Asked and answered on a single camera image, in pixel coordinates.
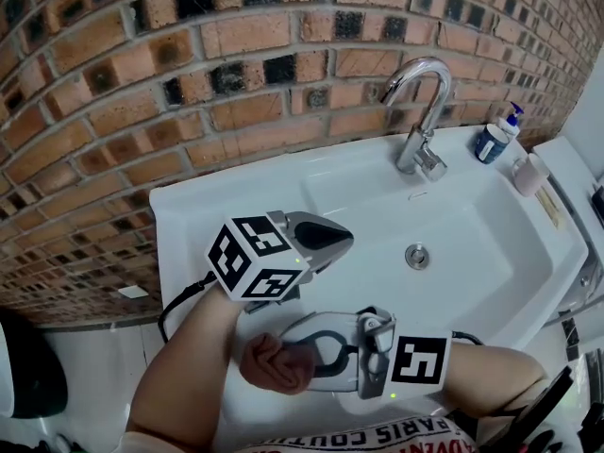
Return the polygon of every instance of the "mug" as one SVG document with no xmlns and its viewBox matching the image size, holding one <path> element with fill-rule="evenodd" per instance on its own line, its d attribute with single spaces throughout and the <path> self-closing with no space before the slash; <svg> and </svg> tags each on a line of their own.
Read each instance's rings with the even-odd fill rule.
<svg viewBox="0 0 604 453">
<path fill-rule="evenodd" d="M 474 154 L 479 161 L 489 164 L 495 161 L 512 138 L 495 125 L 487 125 L 478 135 Z"/>
<path fill-rule="evenodd" d="M 523 196 L 533 196 L 547 181 L 549 170 L 541 158 L 530 153 L 515 161 L 512 174 L 516 190 Z"/>
</svg>

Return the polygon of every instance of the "floor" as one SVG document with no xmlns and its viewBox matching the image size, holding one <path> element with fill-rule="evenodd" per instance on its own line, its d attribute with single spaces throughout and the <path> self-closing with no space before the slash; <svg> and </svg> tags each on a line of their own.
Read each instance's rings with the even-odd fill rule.
<svg viewBox="0 0 604 453">
<path fill-rule="evenodd" d="M 110 453 L 126 426 L 136 386 L 161 349 L 157 326 L 52 332 L 46 338 L 65 370 L 70 391 L 67 410 L 39 420 L 0 418 L 0 439 L 33 446 L 62 433 L 89 453 Z M 541 330 L 527 352 L 555 377 L 566 365 L 562 327 Z M 563 405 L 579 425 L 588 410 L 589 388 L 582 358 L 572 365 L 576 382 Z"/>
</svg>

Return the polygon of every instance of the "folded cloth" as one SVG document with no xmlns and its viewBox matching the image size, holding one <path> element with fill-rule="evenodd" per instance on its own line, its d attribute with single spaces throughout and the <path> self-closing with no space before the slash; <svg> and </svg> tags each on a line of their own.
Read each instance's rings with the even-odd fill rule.
<svg viewBox="0 0 604 453">
<path fill-rule="evenodd" d="M 271 334 L 261 334 L 245 345 L 239 370 L 243 378 L 262 389 L 282 394 L 307 390 L 314 375 L 310 346 L 284 344 Z"/>
</svg>

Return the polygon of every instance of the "sink drain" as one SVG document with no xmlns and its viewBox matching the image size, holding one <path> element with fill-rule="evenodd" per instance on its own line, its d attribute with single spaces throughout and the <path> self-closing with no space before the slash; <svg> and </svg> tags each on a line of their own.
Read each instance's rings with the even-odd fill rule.
<svg viewBox="0 0 604 453">
<path fill-rule="evenodd" d="M 430 263 L 430 254 L 421 243 L 414 243 L 405 251 L 405 260 L 412 269 L 424 270 Z"/>
</svg>

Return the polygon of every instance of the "white sink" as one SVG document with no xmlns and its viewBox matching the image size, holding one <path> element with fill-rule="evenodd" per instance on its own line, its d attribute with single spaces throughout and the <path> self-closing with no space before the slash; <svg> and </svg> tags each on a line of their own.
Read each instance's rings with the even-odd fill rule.
<svg viewBox="0 0 604 453">
<path fill-rule="evenodd" d="M 154 190 L 164 305 L 205 276 L 203 251 L 225 216 L 305 210 L 347 227 L 354 245 L 302 287 L 301 300 L 243 315 L 236 358 L 256 334 L 278 334 L 312 311 L 356 312 L 370 305 L 406 322 L 523 347 L 564 296 L 587 247 L 549 185 L 564 213 L 561 229 L 536 198 L 513 187 L 512 163 L 526 155 L 518 143 L 493 165 L 474 158 L 470 143 L 477 130 L 437 131 L 431 147 L 448 172 L 436 183 L 396 170 L 394 156 L 404 138 L 395 136 L 264 160 Z M 430 254 L 426 270 L 405 262 L 413 243 Z M 169 330 L 186 311 L 187 305 L 173 312 Z M 289 397 L 247 384 L 232 363 L 222 425 L 238 431 L 235 445 L 241 445 L 275 431 L 282 437 L 366 426 L 400 416 L 403 407 L 430 413 L 439 406 L 425 399 L 384 409 L 354 393 Z"/>
</svg>

